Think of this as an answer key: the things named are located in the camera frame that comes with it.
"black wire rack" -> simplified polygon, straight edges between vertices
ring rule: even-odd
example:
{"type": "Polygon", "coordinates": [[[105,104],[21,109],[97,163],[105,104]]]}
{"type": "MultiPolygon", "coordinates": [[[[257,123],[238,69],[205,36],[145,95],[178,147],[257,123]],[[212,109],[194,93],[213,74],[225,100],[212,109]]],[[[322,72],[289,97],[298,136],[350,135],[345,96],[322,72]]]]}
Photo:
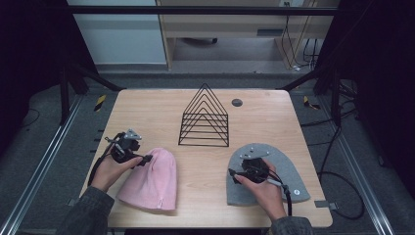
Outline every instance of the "black wire rack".
{"type": "Polygon", "coordinates": [[[229,147],[228,113],[204,83],[183,112],[179,145],[229,147]]]}

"gray sleeve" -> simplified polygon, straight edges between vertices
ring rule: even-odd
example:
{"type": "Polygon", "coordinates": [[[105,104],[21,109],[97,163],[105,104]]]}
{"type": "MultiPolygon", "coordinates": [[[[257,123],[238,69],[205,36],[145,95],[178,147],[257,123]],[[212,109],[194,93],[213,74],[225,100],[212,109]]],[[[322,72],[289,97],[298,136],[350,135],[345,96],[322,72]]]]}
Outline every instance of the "gray sleeve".
{"type": "Polygon", "coordinates": [[[108,215],[114,199],[94,187],[88,187],[67,214],[56,234],[107,234],[108,215]]]}
{"type": "Polygon", "coordinates": [[[272,221],[273,235],[314,234],[311,224],[305,217],[287,216],[272,221]]]}

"wooden table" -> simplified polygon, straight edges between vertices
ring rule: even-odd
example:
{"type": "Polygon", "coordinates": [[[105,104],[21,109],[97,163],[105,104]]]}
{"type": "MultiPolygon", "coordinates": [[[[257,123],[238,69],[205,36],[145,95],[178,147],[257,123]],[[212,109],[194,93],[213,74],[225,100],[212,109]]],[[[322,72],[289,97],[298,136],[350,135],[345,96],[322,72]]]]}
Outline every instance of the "wooden table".
{"type": "MultiPolygon", "coordinates": [[[[214,89],[229,115],[229,147],[178,145],[184,110],[197,90],[123,90],[119,92],[103,137],[133,128],[142,136],[139,154],[164,147],[176,158],[177,210],[146,211],[115,199],[110,227],[267,227],[270,220],[259,206],[226,203],[229,159],[240,147],[264,143],[285,153],[296,166],[311,199],[293,204],[294,215],[307,217],[314,227],[327,227],[332,217],[314,201],[325,200],[306,147],[290,95],[281,90],[214,89]],[[233,99],[243,105],[234,107],[233,99]]],[[[95,159],[108,143],[100,142],[95,159]]],[[[113,198],[129,171],[110,189],[113,198]]]]}

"black curtain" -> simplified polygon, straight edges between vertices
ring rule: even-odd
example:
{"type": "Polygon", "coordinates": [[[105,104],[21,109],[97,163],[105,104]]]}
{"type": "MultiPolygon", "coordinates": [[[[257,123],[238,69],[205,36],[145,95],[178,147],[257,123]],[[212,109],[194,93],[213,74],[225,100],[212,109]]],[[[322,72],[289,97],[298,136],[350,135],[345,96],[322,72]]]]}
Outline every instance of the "black curtain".
{"type": "Polygon", "coordinates": [[[334,18],[317,68],[330,58],[341,79],[356,82],[361,120],[415,198],[415,1],[347,0],[341,7],[369,3],[363,18],[334,18]]]}

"hand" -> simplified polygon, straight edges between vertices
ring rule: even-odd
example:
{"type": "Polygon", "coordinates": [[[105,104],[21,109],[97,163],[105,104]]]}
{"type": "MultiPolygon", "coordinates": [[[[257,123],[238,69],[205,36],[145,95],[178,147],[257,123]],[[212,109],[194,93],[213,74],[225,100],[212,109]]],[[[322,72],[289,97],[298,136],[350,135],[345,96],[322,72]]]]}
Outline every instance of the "hand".
{"type": "Polygon", "coordinates": [[[108,192],[110,187],[119,179],[119,177],[128,169],[137,166],[143,160],[142,157],[131,159],[128,162],[119,164],[111,155],[105,156],[104,160],[98,166],[95,172],[91,186],[103,192],[108,192]]]}
{"type": "MultiPolygon", "coordinates": [[[[267,160],[263,161],[268,165],[269,169],[275,171],[275,166],[273,164],[267,160]]],[[[266,180],[256,184],[238,174],[235,175],[235,178],[255,195],[259,205],[266,211],[271,220],[287,216],[283,206],[280,187],[275,186],[266,180]]]]}

